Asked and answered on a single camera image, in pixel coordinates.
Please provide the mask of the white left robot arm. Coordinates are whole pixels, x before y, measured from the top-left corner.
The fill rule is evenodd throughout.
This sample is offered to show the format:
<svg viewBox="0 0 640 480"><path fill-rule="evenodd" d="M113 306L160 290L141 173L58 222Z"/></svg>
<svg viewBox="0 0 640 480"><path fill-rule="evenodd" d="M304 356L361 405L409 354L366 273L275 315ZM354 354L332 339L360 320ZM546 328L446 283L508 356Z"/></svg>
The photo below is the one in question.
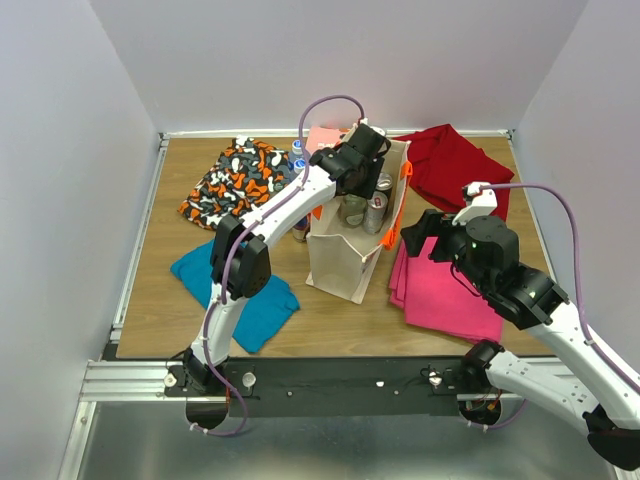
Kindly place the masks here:
<svg viewBox="0 0 640 480"><path fill-rule="evenodd" d="M248 299L271 277L270 249L304 216L334 197L373 196L391 140L357 124L341 142L314 152L304 170L265 205L240 218L224 217L211 254L211 295L196 339L182 360L188 384L201 395L228 381L218 365L229 356L233 332Z"/></svg>

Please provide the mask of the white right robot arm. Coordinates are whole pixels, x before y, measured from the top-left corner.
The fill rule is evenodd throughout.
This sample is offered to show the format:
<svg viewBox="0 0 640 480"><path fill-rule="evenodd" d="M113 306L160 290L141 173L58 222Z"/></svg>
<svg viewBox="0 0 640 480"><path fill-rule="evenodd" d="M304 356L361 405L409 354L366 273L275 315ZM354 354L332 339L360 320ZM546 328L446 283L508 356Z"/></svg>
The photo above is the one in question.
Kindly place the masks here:
<svg viewBox="0 0 640 480"><path fill-rule="evenodd" d="M450 214L427 210L401 236L411 257L434 239L431 260L450 263L495 313L544 343L578 380L562 380L499 343L482 340L459 368L467 389L494 387L517 394L572 424L610 464L638 469L638 373L618 355L602 358L603 347L582 327L566 292L547 274L521 262L514 231L494 216L461 225Z"/></svg>

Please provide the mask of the beige canvas tote bag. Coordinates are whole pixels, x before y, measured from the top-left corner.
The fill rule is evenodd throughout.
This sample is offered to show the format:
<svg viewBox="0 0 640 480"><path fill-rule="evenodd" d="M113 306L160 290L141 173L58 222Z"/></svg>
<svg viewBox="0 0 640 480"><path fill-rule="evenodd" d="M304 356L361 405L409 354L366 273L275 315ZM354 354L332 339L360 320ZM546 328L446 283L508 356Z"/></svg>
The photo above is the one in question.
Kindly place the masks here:
<svg viewBox="0 0 640 480"><path fill-rule="evenodd" d="M376 232L367 232L362 224L347 223L344 196L334 197L311 214L309 285L356 304L363 302L381 251L392 249L399 236L413 174L410 145L409 141L392 139L383 155L381 172L391 177L391 190Z"/></svg>

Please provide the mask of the Pocari Sweat bottle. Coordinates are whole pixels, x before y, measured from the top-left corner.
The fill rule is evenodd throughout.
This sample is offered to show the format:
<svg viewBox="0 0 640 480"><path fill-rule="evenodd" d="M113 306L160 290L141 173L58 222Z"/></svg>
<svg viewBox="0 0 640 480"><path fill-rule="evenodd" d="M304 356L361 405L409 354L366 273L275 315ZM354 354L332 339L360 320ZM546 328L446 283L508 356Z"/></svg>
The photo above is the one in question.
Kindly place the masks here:
<svg viewBox="0 0 640 480"><path fill-rule="evenodd" d="M295 179L298 175L303 173L305 171L306 166L307 166L306 161L303 158L296 159L295 162L293 163L293 170L291 172L292 179Z"/></svg>
<svg viewBox="0 0 640 480"><path fill-rule="evenodd" d="M301 141L299 139L295 139L291 143L291 148L288 154L288 164L290 167L293 167L297 160L304 158L304 152L302 148Z"/></svg>

